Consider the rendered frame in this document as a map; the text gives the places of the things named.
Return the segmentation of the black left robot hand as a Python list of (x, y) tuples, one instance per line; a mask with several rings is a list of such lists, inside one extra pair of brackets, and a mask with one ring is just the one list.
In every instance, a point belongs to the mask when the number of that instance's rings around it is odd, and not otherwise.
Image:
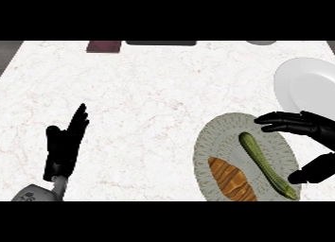
[(81, 104), (73, 115), (68, 128), (65, 130), (61, 130), (58, 126), (46, 128), (47, 159), (43, 179), (47, 182), (59, 176), (70, 178), (73, 174), (89, 123), (87, 105)]

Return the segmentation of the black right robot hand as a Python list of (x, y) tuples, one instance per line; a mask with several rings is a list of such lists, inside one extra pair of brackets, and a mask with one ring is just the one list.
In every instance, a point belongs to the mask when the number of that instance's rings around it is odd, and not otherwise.
[(335, 121), (327, 117), (302, 111), (271, 112), (254, 119), (263, 125), (263, 132), (290, 132), (309, 136), (318, 143), (331, 149), (288, 177), (291, 184), (321, 183), (335, 175)]

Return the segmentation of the white round plate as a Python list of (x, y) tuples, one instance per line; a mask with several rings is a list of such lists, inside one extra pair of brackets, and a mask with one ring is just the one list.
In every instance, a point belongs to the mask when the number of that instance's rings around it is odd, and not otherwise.
[(315, 58), (294, 58), (273, 75), (275, 96), (285, 112), (312, 112), (335, 121), (335, 65)]

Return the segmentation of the long green squash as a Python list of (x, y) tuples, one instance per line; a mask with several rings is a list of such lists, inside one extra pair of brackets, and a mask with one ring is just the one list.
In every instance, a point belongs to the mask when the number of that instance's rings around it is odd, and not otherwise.
[(297, 192), (296, 189), (291, 187), (288, 182), (282, 179), (278, 173), (273, 171), (259, 143), (254, 139), (254, 136), (248, 132), (242, 132), (240, 134), (240, 142), (244, 147), (244, 150), (257, 164), (266, 179), (271, 183), (272, 188), (275, 189), (276, 193), (284, 196), (287, 199), (297, 200)]

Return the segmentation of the oval grey patterned placemat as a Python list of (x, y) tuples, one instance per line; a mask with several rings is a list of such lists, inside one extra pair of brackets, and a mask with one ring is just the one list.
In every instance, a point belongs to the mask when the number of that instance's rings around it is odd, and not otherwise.
[[(287, 140), (278, 133), (262, 132), (262, 126), (254, 123), (254, 116), (231, 112), (216, 117), (198, 134), (194, 147), (194, 173), (201, 193), (210, 201), (234, 201), (219, 190), (208, 165), (211, 157), (223, 159), (245, 173), (247, 181), (254, 190), (256, 201), (297, 201), (281, 196), (271, 186), (266, 176), (253, 162), (240, 142), (240, 134), (248, 132), (259, 143), (271, 167), (285, 181), (299, 169), (297, 158)], [(302, 186), (291, 184), (300, 199)]]

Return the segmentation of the brown bread loaf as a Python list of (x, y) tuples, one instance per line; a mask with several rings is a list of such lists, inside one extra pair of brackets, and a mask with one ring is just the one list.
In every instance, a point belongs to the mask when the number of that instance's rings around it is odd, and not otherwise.
[(257, 197), (244, 171), (216, 157), (208, 159), (208, 165), (223, 195), (234, 201), (256, 201)]

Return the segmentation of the maroon flat box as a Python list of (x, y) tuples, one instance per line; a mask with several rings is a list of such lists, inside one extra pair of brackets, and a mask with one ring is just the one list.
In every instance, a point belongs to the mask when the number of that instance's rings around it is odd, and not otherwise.
[(121, 41), (90, 41), (87, 46), (89, 53), (118, 53)]

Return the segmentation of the dark grey flat appliance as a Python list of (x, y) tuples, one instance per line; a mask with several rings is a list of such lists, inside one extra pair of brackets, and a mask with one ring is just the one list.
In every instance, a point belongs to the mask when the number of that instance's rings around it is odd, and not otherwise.
[(195, 46), (197, 41), (126, 41), (130, 45)]

